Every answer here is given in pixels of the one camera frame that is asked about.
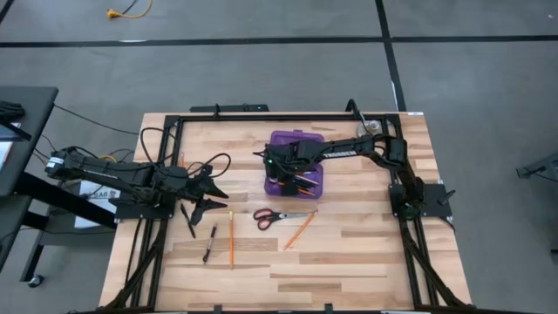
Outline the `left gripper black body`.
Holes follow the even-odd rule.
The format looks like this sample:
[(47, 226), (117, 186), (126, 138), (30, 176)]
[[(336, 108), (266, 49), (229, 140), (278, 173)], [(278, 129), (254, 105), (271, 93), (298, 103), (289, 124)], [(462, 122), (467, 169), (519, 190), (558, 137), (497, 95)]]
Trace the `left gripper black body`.
[(197, 202), (203, 198), (204, 192), (201, 188), (201, 181), (205, 173), (198, 172), (190, 176), (184, 167), (166, 167), (165, 191), (176, 195), (181, 199)]

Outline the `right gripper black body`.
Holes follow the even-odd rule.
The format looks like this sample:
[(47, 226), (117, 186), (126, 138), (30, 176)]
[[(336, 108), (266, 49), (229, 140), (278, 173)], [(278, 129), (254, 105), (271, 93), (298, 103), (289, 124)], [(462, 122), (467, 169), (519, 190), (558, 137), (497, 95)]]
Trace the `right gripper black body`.
[(268, 177), (300, 174), (308, 169), (306, 160), (297, 159), (290, 144), (267, 144), (263, 150), (263, 164)]

